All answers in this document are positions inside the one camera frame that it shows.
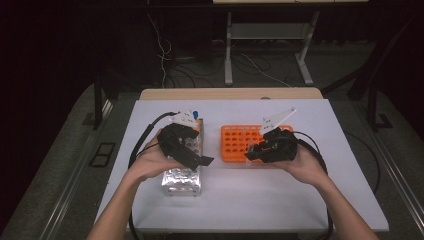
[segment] wire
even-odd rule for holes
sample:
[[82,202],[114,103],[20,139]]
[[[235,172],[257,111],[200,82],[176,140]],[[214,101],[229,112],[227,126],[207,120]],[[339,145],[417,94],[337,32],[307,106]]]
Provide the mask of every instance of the wire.
[[159,48],[161,49],[161,51],[162,51],[162,56],[160,57],[160,65],[161,65],[161,69],[162,69],[162,72],[163,72],[163,77],[162,77],[162,88],[165,88],[165,78],[166,78],[166,70],[165,70],[165,68],[164,68],[164,65],[163,65],[163,60],[165,59],[165,50],[163,49],[163,47],[162,47],[162,44],[160,43],[160,35],[159,35],[159,31],[158,31],[158,29],[156,28],[156,25],[154,24],[154,22],[153,22],[153,20],[152,20],[152,17],[150,17],[150,14],[147,14],[147,16],[149,17],[149,20],[150,20],[150,22],[152,23],[152,26],[153,26],[153,29],[155,30],[155,32],[156,32],[156,35],[157,35],[157,37],[158,37],[158,45],[159,45]]
[[192,76],[190,76],[188,73],[186,73],[186,72],[184,72],[183,70],[180,70],[180,69],[173,68],[172,70],[183,73],[184,75],[186,75],[191,80],[191,82],[193,83],[193,88],[196,88],[196,83],[195,83]]
[[190,69],[188,67],[182,66],[181,64],[177,65],[176,67],[183,68],[183,69],[185,69],[185,70],[187,70],[187,71],[189,71],[189,72],[191,72],[191,73],[193,73],[195,75],[206,77],[206,76],[212,76],[212,75],[217,74],[219,72],[219,70],[221,70],[223,64],[224,64],[224,58],[219,63],[218,68],[216,70],[210,72],[210,73],[197,73],[197,72],[193,71],[192,69]]
[[148,147],[145,147],[143,150],[141,150],[140,152],[138,152],[137,153],[137,158],[140,156],[140,154],[142,154],[144,151],[146,151],[147,149],[149,149],[149,148],[152,148],[152,147],[154,147],[154,146],[156,146],[156,145],[158,145],[158,144],[160,144],[160,143],[155,143],[155,144],[153,144],[153,145],[150,145],[150,146],[148,146]]
[[[316,159],[318,160],[318,162],[320,163],[320,165],[321,165],[321,167],[323,168],[323,170],[325,171],[325,173],[328,175],[328,171],[327,171],[327,166],[326,166],[326,164],[325,164],[325,161],[324,161],[324,159],[322,158],[322,156],[321,156],[321,153],[320,153],[320,151],[319,151],[319,148],[318,148],[318,145],[317,145],[317,143],[314,141],[314,139],[312,138],[312,137],[310,137],[309,135],[307,135],[306,133],[303,133],[303,132],[298,132],[298,131],[294,131],[293,133],[297,133],[297,134],[301,134],[301,135],[303,135],[303,136],[305,136],[305,137],[307,137],[307,138],[309,138],[312,142],[313,142],[313,144],[315,145],[315,150],[316,150],[316,152],[318,153],[318,156],[316,156]],[[313,147],[312,146],[310,146],[309,144],[301,144],[302,146],[304,146],[304,147],[306,147],[309,151],[311,151],[311,153],[313,153],[314,151],[314,149],[313,149]],[[330,215],[330,212],[328,211],[328,208],[327,208],[327,221],[328,221],[328,229],[327,229],[327,232],[326,233],[324,233],[323,235],[321,235],[321,236],[319,236],[318,238],[317,238],[317,240],[321,240],[321,239],[324,239],[324,240],[328,240],[328,239],[330,239],[331,238],[331,236],[333,235],[333,232],[334,232],[334,228],[333,228],[333,219],[331,218],[331,215]]]
[[[140,147],[141,147],[141,145],[143,145],[144,141],[146,140],[147,136],[152,132],[152,130],[153,130],[154,126],[156,125],[156,123],[158,123],[162,118],[164,118],[166,116],[174,116],[176,114],[177,113],[174,113],[174,112],[164,113],[164,114],[160,115],[158,118],[156,118],[151,124],[149,124],[146,127],[146,129],[144,130],[144,132],[141,135],[140,139],[135,144],[133,151],[131,152],[130,160],[128,162],[128,168],[130,168],[132,166],[132,164],[134,163],[134,161],[137,159],[137,156],[141,152],[143,152],[144,150],[152,147],[152,146],[149,146],[149,147],[145,148],[144,150],[142,150],[141,152],[138,152],[139,149],[140,149]],[[130,227],[130,231],[131,231],[131,234],[132,234],[133,238],[135,240],[140,240],[140,238],[137,235],[137,231],[135,230],[135,227],[134,227],[134,221],[133,221],[132,211],[131,211],[130,217],[128,219],[128,225]]]
[[372,154],[373,159],[375,161],[375,164],[377,166],[377,180],[376,180],[375,186],[373,188],[373,193],[375,195],[377,193],[377,191],[378,191],[378,188],[380,187],[380,180],[381,180],[381,167],[380,167],[380,162],[378,161],[377,155],[374,153],[374,151],[371,149],[371,147],[366,142],[364,142],[362,139],[360,139],[358,136],[355,136],[354,134],[352,134],[352,133],[350,133],[348,131],[345,131],[345,130],[343,130],[343,132],[345,134],[347,134],[347,135],[355,138],[359,142],[361,142],[370,151],[370,153]]
[[279,80],[279,79],[276,79],[276,78],[274,78],[274,77],[271,77],[271,76],[269,76],[268,74],[266,74],[266,73],[264,73],[248,56],[246,56],[245,54],[241,54],[242,56],[244,56],[245,58],[247,58],[247,60],[249,60],[252,64],[253,64],[253,66],[255,66],[256,67],[256,69],[258,69],[258,71],[260,72],[260,73],[262,73],[262,75],[264,75],[264,76],[266,76],[266,77],[268,77],[268,78],[271,78],[271,79],[273,79],[273,80],[275,80],[275,81],[277,81],[277,82],[280,82],[280,83],[282,83],[282,84],[284,84],[284,85],[286,85],[287,87],[291,87],[290,85],[288,85],[287,83],[285,83],[285,82],[283,82],[283,81],[281,81],[281,80]]

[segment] metal frame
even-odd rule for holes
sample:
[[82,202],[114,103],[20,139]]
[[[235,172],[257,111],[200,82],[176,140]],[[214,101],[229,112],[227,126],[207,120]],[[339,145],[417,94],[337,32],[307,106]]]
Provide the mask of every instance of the metal frame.
[[227,39],[225,53],[225,85],[233,85],[233,74],[231,66],[231,39],[302,39],[304,41],[302,49],[295,54],[297,65],[306,85],[313,84],[311,75],[306,67],[305,57],[315,26],[318,21],[319,11],[315,11],[309,23],[235,23],[231,21],[231,12],[227,17]]

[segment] person's left hand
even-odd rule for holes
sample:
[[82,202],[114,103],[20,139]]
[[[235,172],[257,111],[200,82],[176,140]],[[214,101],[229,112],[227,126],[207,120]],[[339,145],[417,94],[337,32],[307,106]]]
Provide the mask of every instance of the person's left hand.
[[163,154],[157,139],[159,133],[160,130],[156,136],[146,144],[145,150],[138,156],[128,170],[129,174],[135,174],[135,176],[141,178],[141,181],[155,177],[172,168],[184,168],[181,163],[174,159],[168,159]]

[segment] white tabletop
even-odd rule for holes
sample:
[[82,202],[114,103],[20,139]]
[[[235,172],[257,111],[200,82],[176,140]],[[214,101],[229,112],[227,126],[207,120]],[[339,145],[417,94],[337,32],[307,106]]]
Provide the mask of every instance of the white tabletop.
[[[326,207],[318,192],[283,170],[266,165],[223,162],[220,127],[258,124],[263,117],[295,107],[285,124],[310,135],[318,144],[330,177],[375,231],[388,222],[376,201],[325,99],[318,100],[148,100],[137,101],[122,141],[98,215],[125,173],[135,143],[148,124],[169,111],[195,110],[204,121],[204,155],[214,157],[202,167],[198,197],[170,197],[161,190],[162,175],[143,182],[133,205],[134,225],[162,232],[310,232],[327,228]],[[159,128],[160,121],[148,139]]]

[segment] forearm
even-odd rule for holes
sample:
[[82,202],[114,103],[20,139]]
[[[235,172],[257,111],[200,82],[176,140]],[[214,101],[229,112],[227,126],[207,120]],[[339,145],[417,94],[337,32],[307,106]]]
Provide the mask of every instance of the forearm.
[[316,188],[327,204],[340,239],[378,239],[330,178]]
[[123,239],[141,180],[126,174],[87,239]]

